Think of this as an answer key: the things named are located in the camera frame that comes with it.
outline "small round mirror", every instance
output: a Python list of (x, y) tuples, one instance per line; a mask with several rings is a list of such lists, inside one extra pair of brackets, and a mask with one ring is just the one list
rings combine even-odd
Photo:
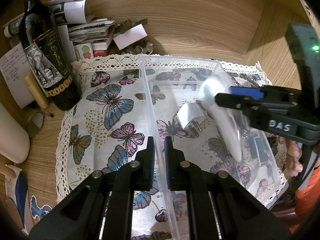
[(30, 138), (35, 137), (43, 127), (44, 114), (36, 112), (32, 114), (27, 123), (27, 133)]

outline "photo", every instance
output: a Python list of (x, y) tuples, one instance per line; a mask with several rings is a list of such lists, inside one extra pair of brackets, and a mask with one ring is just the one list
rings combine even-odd
[(54, 20), (56, 21), (56, 24), (68, 23), (64, 12), (56, 13), (54, 15)]
[(49, 88), (62, 79), (62, 75), (35, 43), (26, 48), (26, 56), (33, 73), (44, 88)]
[(51, 6), (54, 14), (64, 11), (64, 3)]

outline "wine bottle label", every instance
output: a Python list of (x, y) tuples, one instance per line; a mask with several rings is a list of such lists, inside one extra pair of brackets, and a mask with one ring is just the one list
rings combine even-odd
[(34, 39), (25, 53), (34, 75), (46, 90), (69, 76), (54, 28)]

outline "clear plastic container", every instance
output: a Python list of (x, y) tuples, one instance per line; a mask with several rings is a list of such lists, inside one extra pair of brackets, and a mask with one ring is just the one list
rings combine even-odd
[[(240, 111), (228, 110), (239, 134), (242, 162), (237, 163), (228, 152), (208, 107), (199, 98), (201, 84), (214, 74), (219, 75), (225, 84), (234, 85), (218, 61), (170, 56), (140, 57), (140, 81), (146, 94), (161, 188), (174, 239), (188, 234), (188, 217), (184, 210), (186, 205), (177, 203), (176, 199), (172, 203), (172, 197), (177, 198), (179, 193), (171, 193), (167, 187), (163, 152), (165, 136), (171, 135), (173, 146), (184, 152), (186, 160), (204, 171), (227, 171), (261, 203), (271, 197), (280, 185), (278, 168), (265, 133), (249, 127)], [(205, 120), (200, 124), (202, 132), (196, 135), (182, 130), (176, 118), (179, 109), (188, 102), (197, 103), (205, 114)]]

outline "finger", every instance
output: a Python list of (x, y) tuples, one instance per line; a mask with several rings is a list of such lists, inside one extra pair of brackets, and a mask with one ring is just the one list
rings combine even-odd
[(287, 154), (299, 159), (302, 156), (302, 151), (299, 146), (292, 140), (286, 140)]
[(291, 176), (292, 177), (296, 177), (298, 175), (298, 172), (297, 171), (293, 171), (292, 173), (291, 173)]
[(290, 156), (290, 155), (287, 155), (287, 158), (285, 160), (285, 166), (289, 171), (293, 171), (294, 170), (295, 163), (296, 163), (295, 158)]
[(301, 172), (303, 170), (303, 165), (300, 162), (296, 161), (294, 170), (297, 172)]

